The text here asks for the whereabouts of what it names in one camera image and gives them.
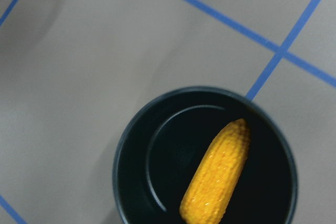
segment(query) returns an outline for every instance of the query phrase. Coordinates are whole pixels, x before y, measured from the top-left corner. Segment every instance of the dark green bowl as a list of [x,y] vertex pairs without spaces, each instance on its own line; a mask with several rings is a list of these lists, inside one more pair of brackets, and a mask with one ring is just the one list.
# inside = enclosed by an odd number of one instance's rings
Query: dark green bowl
[[238,118],[247,120],[252,141],[221,223],[291,223],[298,182],[285,138],[251,101],[213,87],[166,93],[144,106],[126,127],[112,175],[124,223],[185,223],[178,208],[207,147]]

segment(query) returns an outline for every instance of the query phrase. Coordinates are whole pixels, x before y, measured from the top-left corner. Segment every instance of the white table surface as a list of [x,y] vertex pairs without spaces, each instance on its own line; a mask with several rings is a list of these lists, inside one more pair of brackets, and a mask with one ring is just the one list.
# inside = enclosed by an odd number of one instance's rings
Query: white table surface
[[[200,1],[278,46],[310,2]],[[335,78],[335,41],[321,0],[289,51]],[[179,87],[246,95],[273,55],[184,0],[19,0],[0,27],[0,195],[27,223],[121,224],[111,168],[132,116]],[[293,223],[334,223],[335,87],[282,59],[254,101],[295,156]],[[0,223],[17,222],[0,206]]]

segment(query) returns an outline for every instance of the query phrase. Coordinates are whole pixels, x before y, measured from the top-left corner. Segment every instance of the round bowl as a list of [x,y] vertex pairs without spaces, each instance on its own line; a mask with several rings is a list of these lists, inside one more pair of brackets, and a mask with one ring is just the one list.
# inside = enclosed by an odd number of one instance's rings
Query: round bowl
[[245,118],[247,161],[220,223],[291,223],[297,173],[290,148],[258,106],[233,92],[187,87],[145,105],[123,132],[112,182],[124,223],[185,223],[178,208],[214,136]]

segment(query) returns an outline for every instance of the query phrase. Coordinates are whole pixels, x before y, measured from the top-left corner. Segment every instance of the floor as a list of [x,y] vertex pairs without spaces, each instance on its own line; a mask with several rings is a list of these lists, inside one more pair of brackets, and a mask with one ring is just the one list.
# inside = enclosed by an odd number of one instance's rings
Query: floor
[[336,219],[336,0],[0,0],[0,223],[121,224],[111,168],[175,88],[253,100],[299,175],[293,223]]

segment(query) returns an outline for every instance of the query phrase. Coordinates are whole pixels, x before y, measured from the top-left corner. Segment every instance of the yellow corn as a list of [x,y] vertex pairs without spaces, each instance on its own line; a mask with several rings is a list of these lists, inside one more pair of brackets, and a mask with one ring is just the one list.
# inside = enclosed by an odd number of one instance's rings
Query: yellow corn
[[225,126],[211,142],[180,205],[187,224],[218,224],[247,158],[249,127],[244,119]]

